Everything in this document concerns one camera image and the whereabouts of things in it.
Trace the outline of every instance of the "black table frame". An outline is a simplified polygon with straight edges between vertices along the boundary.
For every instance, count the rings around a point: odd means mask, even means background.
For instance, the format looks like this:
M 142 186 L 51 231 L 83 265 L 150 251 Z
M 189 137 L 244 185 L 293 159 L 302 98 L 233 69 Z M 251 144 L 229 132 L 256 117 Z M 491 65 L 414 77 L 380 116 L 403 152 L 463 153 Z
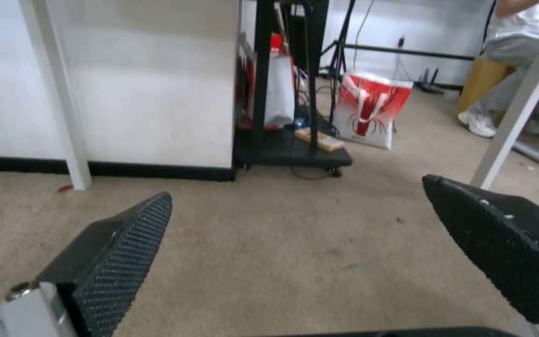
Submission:
M 311 143 L 293 136 L 293 130 L 283 128 L 277 132 L 265 131 L 265 104 L 267 100 L 268 70 L 270 62 L 270 40 L 272 21 L 275 21 L 274 0 L 258 0 L 255 24 L 255 51 L 257 64 L 255 71 L 255 93 L 253 102 L 253 129 L 237 130 L 234 140 L 234 158 L 246 168 L 252 164 L 276 166 L 306 166 L 338 169 L 353 163 L 345 149 L 325 152 L 317 147 L 317 68 L 321 54 L 321 43 L 328 15 L 329 0 L 295 0 L 289 4 L 301 4 L 307 25 L 307 66 L 309 72 L 309 109 Z

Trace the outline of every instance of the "gray pants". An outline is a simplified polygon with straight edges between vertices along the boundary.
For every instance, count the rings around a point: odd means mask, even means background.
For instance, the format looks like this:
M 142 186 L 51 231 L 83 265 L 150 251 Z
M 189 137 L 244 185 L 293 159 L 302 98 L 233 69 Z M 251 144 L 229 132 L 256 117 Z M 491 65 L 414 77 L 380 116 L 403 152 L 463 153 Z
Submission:
M 485 57 L 513 66 L 517 70 L 477 100 L 470 107 L 470 111 L 490 117 L 507 111 L 538 51 L 539 40 L 535 38 L 516 36 L 490 41 L 484 51 Z M 531 119 L 539 120 L 539 101 L 533 109 Z

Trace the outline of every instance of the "cart wheel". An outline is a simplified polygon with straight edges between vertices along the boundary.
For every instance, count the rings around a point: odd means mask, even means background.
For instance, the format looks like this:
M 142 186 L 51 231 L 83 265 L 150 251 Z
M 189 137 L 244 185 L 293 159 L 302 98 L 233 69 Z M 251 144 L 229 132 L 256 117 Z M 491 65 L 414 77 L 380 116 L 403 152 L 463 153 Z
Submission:
M 340 178 L 342 177 L 342 172 L 340 167 L 328 167 L 327 171 L 332 175 L 332 177 Z

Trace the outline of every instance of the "white table leg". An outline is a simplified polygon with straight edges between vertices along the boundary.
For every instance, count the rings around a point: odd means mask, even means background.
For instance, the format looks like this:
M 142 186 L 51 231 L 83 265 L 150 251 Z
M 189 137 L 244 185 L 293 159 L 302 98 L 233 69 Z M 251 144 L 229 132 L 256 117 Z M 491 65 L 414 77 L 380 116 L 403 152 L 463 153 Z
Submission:
M 511 102 L 498 132 L 486 150 L 471 185 L 488 189 L 509 155 L 517 136 L 539 100 L 539 53 Z
M 35 49 L 73 187 L 85 190 L 91 184 L 86 147 L 75 118 L 64 57 L 55 37 L 47 0 L 20 0 L 20 7 Z

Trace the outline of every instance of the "black baseboard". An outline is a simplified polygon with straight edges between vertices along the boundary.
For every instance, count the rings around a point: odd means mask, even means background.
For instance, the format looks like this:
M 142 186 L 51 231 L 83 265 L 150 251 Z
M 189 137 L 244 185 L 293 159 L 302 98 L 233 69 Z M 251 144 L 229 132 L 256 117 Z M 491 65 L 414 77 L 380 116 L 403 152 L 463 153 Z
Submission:
M 202 181 L 234 181 L 235 177 L 232 168 L 221 169 L 216 167 L 90 161 L 88 162 L 88 168 L 93 176 L 193 179 Z M 0 171 L 67 175 L 68 167 L 64 160 L 0 157 Z

